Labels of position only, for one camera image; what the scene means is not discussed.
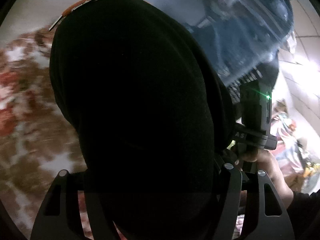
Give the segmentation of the person's right hand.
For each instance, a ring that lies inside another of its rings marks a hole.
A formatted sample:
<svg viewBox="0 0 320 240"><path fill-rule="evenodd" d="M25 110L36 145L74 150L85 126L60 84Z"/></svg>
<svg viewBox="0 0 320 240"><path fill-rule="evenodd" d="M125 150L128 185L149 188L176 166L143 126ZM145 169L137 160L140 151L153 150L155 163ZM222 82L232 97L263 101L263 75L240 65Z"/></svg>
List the person's right hand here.
<svg viewBox="0 0 320 240"><path fill-rule="evenodd" d="M239 159L250 163L257 163L259 170L264 170L272 181L284 206L288 208L293 201L293 191L285 182L275 156L268 150L254 149L249 152L245 150L239 154Z"/></svg>

